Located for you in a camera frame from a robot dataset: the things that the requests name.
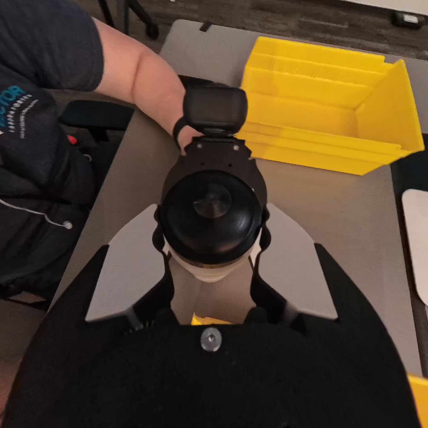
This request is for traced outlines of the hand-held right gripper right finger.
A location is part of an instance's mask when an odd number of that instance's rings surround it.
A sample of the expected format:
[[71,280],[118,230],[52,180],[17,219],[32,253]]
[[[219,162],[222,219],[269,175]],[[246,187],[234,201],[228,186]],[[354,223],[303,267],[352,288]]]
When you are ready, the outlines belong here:
[[310,235],[272,203],[250,253],[250,295],[272,324],[298,315],[336,320],[337,311]]

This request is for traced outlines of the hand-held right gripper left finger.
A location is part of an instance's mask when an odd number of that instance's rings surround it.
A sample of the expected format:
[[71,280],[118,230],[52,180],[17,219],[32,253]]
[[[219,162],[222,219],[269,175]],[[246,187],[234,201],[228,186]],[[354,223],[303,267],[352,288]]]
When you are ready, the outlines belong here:
[[164,240],[155,244],[158,206],[152,204],[124,225],[111,239],[85,321],[124,316],[129,323],[153,323],[171,309],[174,284]]

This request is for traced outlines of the white plastic bottle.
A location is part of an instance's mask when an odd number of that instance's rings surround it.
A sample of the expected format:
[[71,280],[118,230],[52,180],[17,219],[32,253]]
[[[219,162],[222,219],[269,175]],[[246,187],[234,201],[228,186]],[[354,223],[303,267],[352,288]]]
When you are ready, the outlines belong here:
[[178,255],[169,246],[168,252],[179,265],[192,274],[196,279],[206,283],[214,283],[221,281],[242,265],[249,264],[250,261],[254,263],[257,255],[261,252],[261,246],[259,242],[256,242],[243,256],[234,261],[219,265],[196,266]]

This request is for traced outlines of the black bottle lid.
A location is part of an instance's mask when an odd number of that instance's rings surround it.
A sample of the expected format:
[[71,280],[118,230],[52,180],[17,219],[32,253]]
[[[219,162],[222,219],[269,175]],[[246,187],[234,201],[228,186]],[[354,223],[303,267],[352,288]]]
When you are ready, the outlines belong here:
[[241,179],[202,171],[176,183],[158,211],[163,235],[195,265],[222,265],[243,256],[260,232],[262,207]]

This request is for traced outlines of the yellow plastic bin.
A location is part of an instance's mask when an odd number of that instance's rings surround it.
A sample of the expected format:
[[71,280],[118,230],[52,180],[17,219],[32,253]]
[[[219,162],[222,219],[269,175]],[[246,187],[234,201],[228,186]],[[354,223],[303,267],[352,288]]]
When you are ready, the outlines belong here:
[[[199,317],[195,313],[192,316],[191,325],[213,325],[213,324],[232,324],[228,321],[211,318]],[[409,384],[413,393],[416,410],[421,423],[421,427],[428,427],[428,380],[423,377],[407,375]]]
[[365,175],[425,149],[403,59],[260,36],[241,88],[255,158]]

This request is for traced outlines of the person's left hand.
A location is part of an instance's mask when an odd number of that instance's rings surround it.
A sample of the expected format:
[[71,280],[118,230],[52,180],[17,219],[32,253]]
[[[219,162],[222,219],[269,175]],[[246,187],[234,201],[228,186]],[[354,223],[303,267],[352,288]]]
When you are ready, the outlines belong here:
[[160,104],[159,118],[156,119],[158,124],[173,138],[182,155],[186,154],[186,147],[195,137],[202,136],[201,132],[188,125],[184,119],[185,94],[185,89],[181,88],[179,91],[165,95]]

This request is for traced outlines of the black office chair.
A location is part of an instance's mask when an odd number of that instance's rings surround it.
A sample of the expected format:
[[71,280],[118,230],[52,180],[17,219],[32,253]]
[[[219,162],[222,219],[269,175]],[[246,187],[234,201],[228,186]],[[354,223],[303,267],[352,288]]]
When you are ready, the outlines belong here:
[[59,117],[61,124],[86,129],[96,142],[108,142],[108,131],[126,131],[134,109],[108,101],[73,100]]

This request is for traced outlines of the black chair base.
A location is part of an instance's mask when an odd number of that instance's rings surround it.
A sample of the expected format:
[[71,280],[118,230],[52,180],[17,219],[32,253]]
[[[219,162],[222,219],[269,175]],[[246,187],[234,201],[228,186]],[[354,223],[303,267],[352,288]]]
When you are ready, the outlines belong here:
[[104,20],[108,26],[113,29],[118,29],[125,35],[129,35],[129,10],[131,10],[136,17],[146,26],[146,35],[152,39],[157,40],[159,36],[158,25],[154,23],[150,15],[140,5],[137,0],[117,0],[115,1],[117,16],[116,22],[114,21],[110,8],[106,0],[97,1],[99,8],[103,14]]

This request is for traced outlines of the white stand base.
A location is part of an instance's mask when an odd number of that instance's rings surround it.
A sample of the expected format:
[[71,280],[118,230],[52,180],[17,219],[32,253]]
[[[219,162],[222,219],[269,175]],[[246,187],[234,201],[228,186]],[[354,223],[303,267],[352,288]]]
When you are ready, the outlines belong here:
[[402,195],[404,221],[416,292],[428,306],[428,193],[408,189]]

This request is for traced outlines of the small black floor device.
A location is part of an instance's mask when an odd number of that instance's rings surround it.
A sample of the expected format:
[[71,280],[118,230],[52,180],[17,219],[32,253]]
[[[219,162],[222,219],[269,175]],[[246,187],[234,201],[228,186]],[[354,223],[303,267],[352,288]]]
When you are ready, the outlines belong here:
[[419,30],[425,23],[425,18],[421,15],[411,14],[402,11],[393,11],[391,22],[395,27]]

